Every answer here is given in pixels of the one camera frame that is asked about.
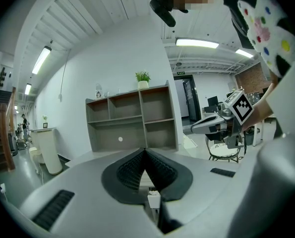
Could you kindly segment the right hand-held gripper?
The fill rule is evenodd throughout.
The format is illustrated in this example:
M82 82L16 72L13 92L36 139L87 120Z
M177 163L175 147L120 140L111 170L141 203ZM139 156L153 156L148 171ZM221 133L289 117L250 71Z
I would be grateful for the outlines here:
M215 115L205 117L191 125L191 132L205 134L210 141L224 142L229 149L239 147L244 122L254 108L243 90L234 91L218 105Z

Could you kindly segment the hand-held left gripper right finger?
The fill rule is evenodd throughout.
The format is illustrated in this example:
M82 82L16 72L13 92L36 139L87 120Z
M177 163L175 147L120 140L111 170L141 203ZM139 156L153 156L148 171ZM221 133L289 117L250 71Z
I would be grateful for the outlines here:
M235 163L148 148L145 169L160 193L158 224L147 238L226 238L237 205L229 195Z

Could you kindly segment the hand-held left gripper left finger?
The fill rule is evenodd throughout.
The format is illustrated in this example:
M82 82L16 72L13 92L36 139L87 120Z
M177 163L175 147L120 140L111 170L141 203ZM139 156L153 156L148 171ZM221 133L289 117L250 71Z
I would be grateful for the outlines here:
M68 168L32 192L20 212L33 220L60 191L67 191L73 197L51 226L51 234L60 238L161 238L163 233L142 205L119 203L101 183L104 168L131 153L134 151L118 152Z

